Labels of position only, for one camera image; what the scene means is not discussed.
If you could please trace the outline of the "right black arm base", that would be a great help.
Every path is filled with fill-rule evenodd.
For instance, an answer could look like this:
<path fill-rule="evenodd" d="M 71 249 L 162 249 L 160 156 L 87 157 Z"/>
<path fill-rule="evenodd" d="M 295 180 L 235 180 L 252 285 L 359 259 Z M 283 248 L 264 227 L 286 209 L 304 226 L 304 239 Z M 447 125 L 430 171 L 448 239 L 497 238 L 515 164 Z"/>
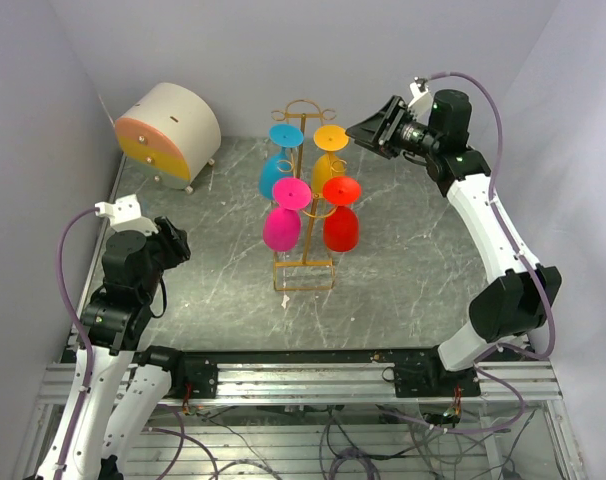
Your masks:
<path fill-rule="evenodd" d="M 388 364 L 382 372 L 397 398 L 477 397 L 480 387 L 472 368 L 447 371 L 436 347 L 383 350 L 379 361 Z"/>

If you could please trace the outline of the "red wine glass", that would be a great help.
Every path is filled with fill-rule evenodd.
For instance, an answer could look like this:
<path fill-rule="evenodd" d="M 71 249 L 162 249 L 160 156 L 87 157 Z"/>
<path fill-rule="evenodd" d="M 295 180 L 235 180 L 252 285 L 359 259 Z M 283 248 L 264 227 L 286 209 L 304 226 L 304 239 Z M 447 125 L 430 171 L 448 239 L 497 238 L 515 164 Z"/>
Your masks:
<path fill-rule="evenodd" d="M 326 247 L 334 252 L 354 249 L 359 242 L 359 220 L 350 205 L 361 195 L 360 184 L 349 176 L 335 177 L 325 183 L 322 194 L 335 207 L 323 224 Z"/>

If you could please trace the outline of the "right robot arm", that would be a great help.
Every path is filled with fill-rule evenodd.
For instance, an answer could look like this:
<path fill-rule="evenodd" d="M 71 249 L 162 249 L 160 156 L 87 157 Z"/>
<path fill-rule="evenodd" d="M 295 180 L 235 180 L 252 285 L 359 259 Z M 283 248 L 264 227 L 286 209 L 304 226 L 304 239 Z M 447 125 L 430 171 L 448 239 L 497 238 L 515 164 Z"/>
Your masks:
<path fill-rule="evenodd" d="M 423 159 L 481 256 L 488 284 L 471 301 L 465 325 L 439 345 L 440 362 L 423 373 L 425 387 L 438 396 L 454 389 L 458 371 L 491 347 L 542 327 L 562 283 L 558 268 L 539 261 L 491 192 L 491 169 L 468 143 L 471 115 L 467 94 L 444 89 L 417 93 L 411 102 L 393 96 L 347 130 L 357 145 L 383 158 Z"/>

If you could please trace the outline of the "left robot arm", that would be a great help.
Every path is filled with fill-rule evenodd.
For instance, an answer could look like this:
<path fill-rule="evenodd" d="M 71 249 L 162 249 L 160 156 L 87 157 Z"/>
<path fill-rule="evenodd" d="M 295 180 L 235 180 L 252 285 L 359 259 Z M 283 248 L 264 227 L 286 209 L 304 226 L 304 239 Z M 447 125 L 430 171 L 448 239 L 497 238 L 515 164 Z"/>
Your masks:
<path fill-rule="evenodd" d="M 186 387 L 184 355 L 138 349 L 165 271 L 189 260 L 185 231 L 165 217 L 116 231 L 102 257 L 104 279 L 77 319 L 75 376 L 37 479 L 120 479 L 132 441 L 161 399 Z"/>

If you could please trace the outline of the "yellow wine glass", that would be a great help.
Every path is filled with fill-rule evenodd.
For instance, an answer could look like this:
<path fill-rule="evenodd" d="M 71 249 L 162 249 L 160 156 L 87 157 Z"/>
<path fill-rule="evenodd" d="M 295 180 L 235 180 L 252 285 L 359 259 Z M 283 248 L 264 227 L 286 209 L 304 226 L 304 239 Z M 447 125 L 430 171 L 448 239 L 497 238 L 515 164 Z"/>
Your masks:
<path fill-rule="evenodd" d="M 324 125 L 315 131 L 313 140 L 323 154 L 312 168 L 311 190 L 314 195 L 321 196 L 323 187 L 329 180 L 345 174 L 345 162 L 337 153 L 348 145 L 349 138 L 343 127 Z"/>

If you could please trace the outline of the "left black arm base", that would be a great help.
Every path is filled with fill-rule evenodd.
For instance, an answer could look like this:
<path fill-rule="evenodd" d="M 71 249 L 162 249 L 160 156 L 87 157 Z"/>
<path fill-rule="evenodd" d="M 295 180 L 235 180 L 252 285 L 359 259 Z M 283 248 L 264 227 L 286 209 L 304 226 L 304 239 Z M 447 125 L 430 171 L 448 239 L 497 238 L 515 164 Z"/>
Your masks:
<path fill-rule="evenodd" d="M 139 366 L 154 365 L 171 375 L 171 398 L 213 399 L 218 385 L 218 367 L 206 356 L 171 347 L 150 346 L 134 356 Z"/>

